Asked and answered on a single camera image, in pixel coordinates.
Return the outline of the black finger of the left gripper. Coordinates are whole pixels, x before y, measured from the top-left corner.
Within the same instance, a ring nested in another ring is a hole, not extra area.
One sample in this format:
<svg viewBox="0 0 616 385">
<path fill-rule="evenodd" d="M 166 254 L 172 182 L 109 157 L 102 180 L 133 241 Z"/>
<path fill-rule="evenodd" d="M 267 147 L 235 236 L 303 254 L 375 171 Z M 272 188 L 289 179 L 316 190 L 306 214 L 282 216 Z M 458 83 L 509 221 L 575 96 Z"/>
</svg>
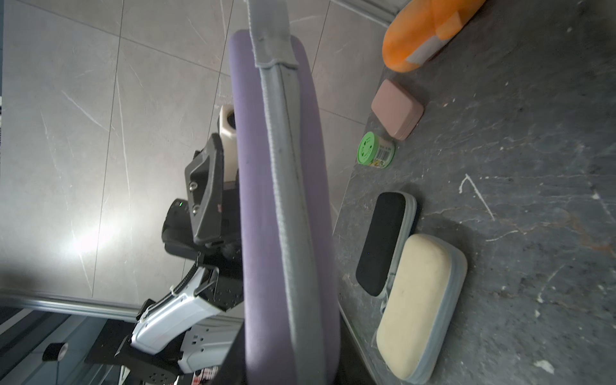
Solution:
<svg viewBox="0 0 616 385">
<path fill-rule="evenodd" d="M 221 237 L 224 149 L 213 133 L 184 169 L 193 241 L 205 245 Z"/>
</svg>

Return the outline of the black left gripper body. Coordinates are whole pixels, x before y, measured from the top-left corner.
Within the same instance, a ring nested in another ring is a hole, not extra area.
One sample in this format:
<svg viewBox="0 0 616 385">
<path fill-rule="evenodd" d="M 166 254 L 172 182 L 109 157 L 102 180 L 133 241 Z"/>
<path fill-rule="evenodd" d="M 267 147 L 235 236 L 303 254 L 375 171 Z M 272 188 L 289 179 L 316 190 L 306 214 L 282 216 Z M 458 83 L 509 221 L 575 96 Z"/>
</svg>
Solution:
<svg viewBox="0 0 616 385">
<path fill-rule="evenodd" d="M 175 257 L 213 266 L 223 277 L 243 279 L 239 183 L 222 191 L 221 231 L 203 244 L 194 242 L 189 202 L 176 199 L 170 205 L 161 231 L 165 251 Z"/>
</svg>

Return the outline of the purple zippered umbrella sleeve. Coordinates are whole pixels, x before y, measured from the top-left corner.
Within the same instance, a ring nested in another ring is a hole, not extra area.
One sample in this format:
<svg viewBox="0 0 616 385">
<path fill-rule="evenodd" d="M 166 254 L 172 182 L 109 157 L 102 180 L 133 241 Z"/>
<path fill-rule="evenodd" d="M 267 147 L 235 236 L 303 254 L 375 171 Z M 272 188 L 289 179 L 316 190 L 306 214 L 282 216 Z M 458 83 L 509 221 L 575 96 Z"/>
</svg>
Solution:
<svg viewBox="0 0 616 385">
<path fill-rule="evenodd" d="M 284 1 L 250 1 L 229 41 L 250 384 L 331 384 L 340 316 L 311 68 Z"/>
</svg>

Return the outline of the white zippered umbrella sleeve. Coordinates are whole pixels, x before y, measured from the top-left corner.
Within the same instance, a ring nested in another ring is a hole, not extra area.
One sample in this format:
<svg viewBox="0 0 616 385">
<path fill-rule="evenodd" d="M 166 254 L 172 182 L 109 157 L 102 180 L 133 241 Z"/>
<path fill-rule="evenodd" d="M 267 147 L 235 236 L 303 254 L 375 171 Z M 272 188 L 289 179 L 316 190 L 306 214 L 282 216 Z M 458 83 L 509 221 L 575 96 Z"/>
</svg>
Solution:
<svg viewBox="0 0 616 385">
<path fill-rule="evenodd" d="M 399 380 L 430 379 L 467 271 L 464 253 L 437 237 L 414 234 L 405 242 L 375 335 L 383 361 Z"/>
</svg>

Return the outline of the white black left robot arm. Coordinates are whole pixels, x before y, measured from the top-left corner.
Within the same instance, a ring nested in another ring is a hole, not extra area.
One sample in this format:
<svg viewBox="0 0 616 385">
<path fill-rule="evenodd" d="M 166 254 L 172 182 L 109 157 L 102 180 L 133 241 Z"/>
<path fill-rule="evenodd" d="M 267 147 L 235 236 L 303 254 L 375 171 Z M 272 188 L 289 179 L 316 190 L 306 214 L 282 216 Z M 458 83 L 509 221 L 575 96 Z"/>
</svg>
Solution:
<svg viewBox="0 0 616 385">
<path fill-rule="evenodd" d="M 222 364 L 238 328 L 203 321 L 243 301 L 239 182 L 226 181 L 225 160 L 214 133 L 184 170 L 187 199 L 171 204 L 162 226 L 165 251 L 192 261 L 189 272 L 161 300 L 144 302 L 133 330 L 108 321 L 87 364 L 124 366 L 150 384 Z"/>
</svg>

